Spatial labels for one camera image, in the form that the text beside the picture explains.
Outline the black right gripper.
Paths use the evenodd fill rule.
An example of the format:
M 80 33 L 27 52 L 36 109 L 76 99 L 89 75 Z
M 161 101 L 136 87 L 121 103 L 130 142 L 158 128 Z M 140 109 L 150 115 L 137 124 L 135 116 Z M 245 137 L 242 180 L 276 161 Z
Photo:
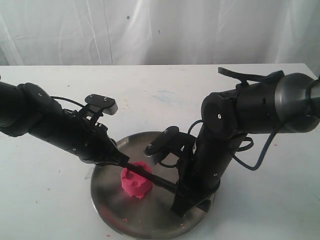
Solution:
M 174 136 L 174 147 L 183 148 L 170 208 L 174 214 L 183 217 L 194 209 L 209 212 L 221 177 L 247 135 L 237 130 L 237 125 L 204 124 L 197 137 L 184 132 Z

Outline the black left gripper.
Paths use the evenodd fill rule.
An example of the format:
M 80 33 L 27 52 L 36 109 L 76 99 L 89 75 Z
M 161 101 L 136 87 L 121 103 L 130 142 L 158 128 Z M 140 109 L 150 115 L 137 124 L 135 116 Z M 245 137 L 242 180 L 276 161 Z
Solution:
M 75 111 L 60 109 L 44 114 L 28 133 L 98 167 L 126 167 L 130 159 L 117 150 L 105 125 L 91 125 Z

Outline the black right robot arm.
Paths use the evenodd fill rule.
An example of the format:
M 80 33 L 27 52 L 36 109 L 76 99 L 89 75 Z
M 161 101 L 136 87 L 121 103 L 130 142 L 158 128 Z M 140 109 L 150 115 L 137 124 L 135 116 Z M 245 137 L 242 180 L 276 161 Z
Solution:
M 308 133 L 320 122 L 320 81 L 303 73 L 244 74 L 218 68 L 237 79 L 234 89 L 212 92 L 201 105 L 198 136 L 188 138 L 178 167 L 179 179 L 171 210 L 183 216 L 204 205 L 220 187 L 221 177 L 237 152 L 253 146 L 251 134 L 267 134 L 256 171 L 278 133 Z

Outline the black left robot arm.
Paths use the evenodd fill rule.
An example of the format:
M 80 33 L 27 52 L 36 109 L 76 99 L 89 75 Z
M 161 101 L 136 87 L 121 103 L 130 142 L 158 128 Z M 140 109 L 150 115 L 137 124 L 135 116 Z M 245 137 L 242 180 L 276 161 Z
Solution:
M 114 115 L 113 98 L 91 94 L 80 110 L 64 109 L 57 99 L 33 83 L 0 84 L 0 131 L 10 137 L 30 134 L 77 156 L 87 164 L 123 167 L 129 157 L 119 151 L 98 122 L 104 114 Z

